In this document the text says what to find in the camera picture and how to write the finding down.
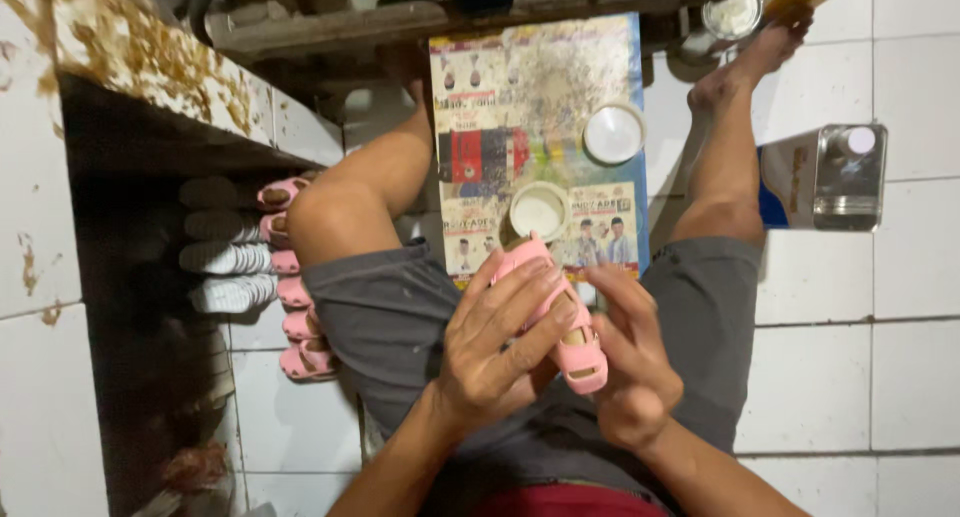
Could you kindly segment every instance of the poster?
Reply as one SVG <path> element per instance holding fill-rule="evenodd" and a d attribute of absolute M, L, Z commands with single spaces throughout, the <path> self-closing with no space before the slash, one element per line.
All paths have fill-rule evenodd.
<path fill-rule="evenodd" d="M 583 130 L 604 105 L 643 109 L 635 13 L 430 39 L 446 270 L 465 286 L 516 235 L 513 194 L 536 181 L 567 191 L 572 221 L 550 245 L 571 280 L 590 264 L 649 264 L 645 155 L 590 157 Z"/>

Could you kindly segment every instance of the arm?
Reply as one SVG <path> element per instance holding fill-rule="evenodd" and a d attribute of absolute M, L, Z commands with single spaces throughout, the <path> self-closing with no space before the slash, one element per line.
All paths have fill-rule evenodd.
<path fill-rule="evenodd" d="M 572 302 L 558 302 L 522 339 L 501 348 L 546 302 L 563 273 L 535 258 L 489 286 L 502 262 L 498 248 L 477 270 L 447 324 L 439 376 L 327 517 L 416 515 L 464 437 L 533 403 L 556 376 L 545 357 L 577 315 Z"/>
<path fill-rule="evenodd" d="M 670 418 L 653 444 L 635 451 L 690 515 L 807 516 L 784 495 Z"/>
<path fill-rule="evenodd" d="M 613 267 L 588 268 L 587 280 L 610 303 L 609 317 L 593 318 L 610 369 L 595 399 L 606 440 L 633 452 L 691 516 L 806 516 L 733 457 L 670 417 L 684 383 L 667 360 L 653 297 Z"/>
<path fill-rule="evenodd" d="M 343 491 L 327 517 L 416 515 L 433 479 L 462 433 L 437 413 L 436 387 L 427 385 L 396 433 L 353 483 Z"/>

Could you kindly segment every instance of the red shirt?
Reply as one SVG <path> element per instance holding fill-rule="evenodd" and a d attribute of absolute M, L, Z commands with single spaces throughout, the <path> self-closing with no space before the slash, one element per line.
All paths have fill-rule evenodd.
<path fill-rule="evenodd" d="M 643 498 L 606 487 L 553 483 L 497 493 L 473 517 L 665 517 Z"/>

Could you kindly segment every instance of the leg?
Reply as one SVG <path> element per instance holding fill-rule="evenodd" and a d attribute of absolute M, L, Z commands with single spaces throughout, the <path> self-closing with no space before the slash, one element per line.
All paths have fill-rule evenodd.
<path fill-rule="evenodd" d="M 301 266 L 401 247 L 393 219 L 413 203 L 433 154 L 424 84 L 426 58 L 417 50 L 383 56 L 400 70 L 416 103 L 409 119 L 331 167 L 287 212 L 290 241 Z"/>
<path fill-rule="evenodd" d="M 384 60 L 400 69 L 422 60 L 426 69 L 416 54 Z M 299 192 L 286 223 L 320 326 L 386 437 L 437 376 L 460 300 L 428 246 L 402 246 L 394 230 L 424 183 L 433 147 L 423 84 L 407 88 L 413 116 Z"/>
<path fill-rule="evenodd" d="M 690 91 L 691 113 L 711 118 L 712 125 L 690 173 L 690 207 L 671 241 L 721 236 L 763 247 L 751 100 L 763 76 L 793 56 L 810 22 L 806 18 L 796 26 L 771 24 L 731 64 L 710 73 Z"/>
<path fill-rule="evenodd" d="M 734 449 L 747 399 L 764 241 L 751 94 L 793 54 L 809 25 L 768 27 L 690 92 L 691 110 L 712 115 L 713 125 L 691 173 L 690 207 L 643 275 L 659 305 L 670 364 L 685 385 L 674 416 L 725 452 Z"/>

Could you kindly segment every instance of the gray shorts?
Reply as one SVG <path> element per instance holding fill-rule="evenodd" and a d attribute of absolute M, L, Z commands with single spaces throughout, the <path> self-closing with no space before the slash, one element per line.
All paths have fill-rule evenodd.
<path fill-rule="evenodd" d="M 671 243 L 641 278 L 659 306 L 663 344 L 683 379 L 678 422 L 731 452 L 747 398 L 761 250 L 726 237 Z M 303 271 L 330 346 L 385 437 L 440 372 L 460 300 L 422 239 Z M 581 481 L 679 510 L 629 452 L 600 434 L 593 404 L 555 379 L 533 405 L 467 438 L 434 481 L 423 514 L 469 514 L 490 493 Z"/>

